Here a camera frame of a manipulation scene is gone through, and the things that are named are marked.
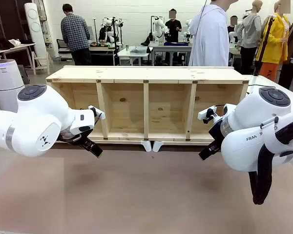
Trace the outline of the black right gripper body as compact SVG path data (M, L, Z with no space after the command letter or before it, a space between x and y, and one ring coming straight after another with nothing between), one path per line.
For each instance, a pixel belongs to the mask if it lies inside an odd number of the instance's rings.
M221 133L222 117L215 117L213 119L213 126L209 130L209 134L213 137L214 141L209 145L209 149L220 149L224 140L224 136Z

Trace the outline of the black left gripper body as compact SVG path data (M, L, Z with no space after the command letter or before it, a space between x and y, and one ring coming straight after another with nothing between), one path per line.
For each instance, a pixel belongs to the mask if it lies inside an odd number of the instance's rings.
M93 129L88 129L84 132L81 132L77 135L72 135L69 132L60 133L58 136L58 141L66 142L70 145L78 145L81 147L90 147L93 145L93 142L88 138Z

